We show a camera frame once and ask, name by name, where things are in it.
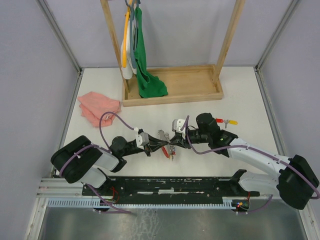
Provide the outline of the red tag key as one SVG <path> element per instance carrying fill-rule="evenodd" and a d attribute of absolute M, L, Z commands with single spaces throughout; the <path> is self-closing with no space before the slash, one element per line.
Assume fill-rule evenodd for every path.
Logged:
<path fill-rule="evenodd" d="M 224 120 L 223 120 L 223 119 L 221 119 L 221 118 L 217 118 L 217 119 L 216 119 L 216 122 L 217 122 L 217 123 L 223 123 L 223 122 L 224 122 Z"/>

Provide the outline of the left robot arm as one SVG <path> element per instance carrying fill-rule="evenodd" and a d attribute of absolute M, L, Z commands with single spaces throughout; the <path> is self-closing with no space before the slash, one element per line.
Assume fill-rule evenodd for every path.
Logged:
<path fill-rule="evenodd" d="M 117 136 L 107 150 L 81 135 L 55 152 L 50 162 L 59 171 L 59 176 L 69 184 L 89 184 L 99 195 L 106 195 L 111 189 L 111 183 L 103 170 L 117 173 L 127 163 L 125 156 L 139 153 L 150 156 L 168 143 L 167 140 L 154 138 L 144 132 L 132 141 Z"/>

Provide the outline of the grey key holder with rings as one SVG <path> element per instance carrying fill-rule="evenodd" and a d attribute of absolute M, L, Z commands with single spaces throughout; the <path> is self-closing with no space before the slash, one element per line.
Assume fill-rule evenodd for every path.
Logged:
<path fill-rule="evenodd" d="M 159 138 L 161 140 L 170 140 L 170 135 L 167 132 L 164 132 L 162 129 L 158 130 L 157 132 Z M 169 160 L 174 160 L 174 156 L 176 155 L 176 148 L 173 145 L 167 144 L 161 147 L 163 154 Z"/>

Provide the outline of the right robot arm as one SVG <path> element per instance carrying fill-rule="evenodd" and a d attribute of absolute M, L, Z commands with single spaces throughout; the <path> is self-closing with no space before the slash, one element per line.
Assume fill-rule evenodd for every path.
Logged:
<path fill-rule="evenodd" d="M 232 180 L 229 189 L 234 195 L 244 192 L 276 195 L 297 210 L 303 210 L 310 200 L 320 198 L 320 181 L 304 157 L 273 154 L 250 144 L 220 128 L 211 113 L 199 114 L 196 123 L 197 128 L 190 129 L 188 118 L 173 120 L 174 137 L 170 144 L 191 149 L 198 155 L 223 155 L 262 171 L 257 174 L 245 170 Z"/>

